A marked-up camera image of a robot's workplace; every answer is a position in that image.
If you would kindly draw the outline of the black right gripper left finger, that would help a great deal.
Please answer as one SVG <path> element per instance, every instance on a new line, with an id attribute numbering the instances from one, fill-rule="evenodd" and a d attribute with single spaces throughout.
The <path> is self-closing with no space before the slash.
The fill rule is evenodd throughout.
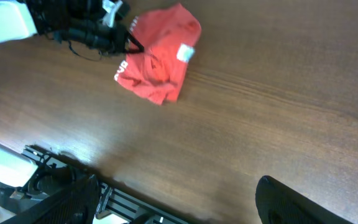
<path id="1" fill-rule="evenodd" d="M 100 199 L 95 175 L 88 175 L 1 224 L 92 223 Z"/>

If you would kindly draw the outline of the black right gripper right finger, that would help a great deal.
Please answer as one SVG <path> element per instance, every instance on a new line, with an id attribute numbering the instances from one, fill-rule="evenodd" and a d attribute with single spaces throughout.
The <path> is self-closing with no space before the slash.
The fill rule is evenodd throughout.
<path id="1" fill-rule="evenodd" d="M 257 184 L 255 204 L 263 224 L 351 224 L 269 175 Z"/>

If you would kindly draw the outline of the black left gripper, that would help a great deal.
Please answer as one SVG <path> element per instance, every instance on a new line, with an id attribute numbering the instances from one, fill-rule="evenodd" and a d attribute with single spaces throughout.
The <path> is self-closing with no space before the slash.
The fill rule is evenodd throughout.
<path id="1" fill-rule="evenodd" d="M 129 12 L 129 5 L 117 11 L 114 27 L 102 24 L 106 11 L 103 0 L 27 0 L 38 35 L 45 35 L 59 43 L 67 42 L 74 53 L 73 42 L 95 49 L 100 56 L 140 54 L 144 46 L 121 24 Z"/>

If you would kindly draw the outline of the red soccer t-shirt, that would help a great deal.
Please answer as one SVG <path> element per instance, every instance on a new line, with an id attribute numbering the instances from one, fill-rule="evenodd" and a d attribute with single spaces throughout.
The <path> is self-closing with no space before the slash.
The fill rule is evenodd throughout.
<path id="1" fill-rule="evenodd" d="M 144 51 L 126 55 L 115 81 L 156 105 L 176 102 L 201 35 L 199 21 L 176 3 L 135 17 L 130 34 L 144 46 Z"/>

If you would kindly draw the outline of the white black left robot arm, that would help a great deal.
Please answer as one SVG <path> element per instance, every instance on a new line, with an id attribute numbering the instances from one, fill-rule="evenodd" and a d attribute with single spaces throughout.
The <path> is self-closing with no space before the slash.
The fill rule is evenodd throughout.
<path id="1" fill-rule="evenodd" d="M 0 0 L 0 43 L 52 34 L 100 56 L 142 53 L 144 46 L 121 24 L 130 9 L 112 0 Z"/>

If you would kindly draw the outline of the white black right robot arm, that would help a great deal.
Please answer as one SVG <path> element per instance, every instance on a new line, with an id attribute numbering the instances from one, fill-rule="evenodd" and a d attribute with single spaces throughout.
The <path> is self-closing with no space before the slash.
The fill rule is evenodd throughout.
<path id="1" fill-rule="evenodd" d="M 195 223 L 36 145 L 0 144 L 0 223 Z"/>

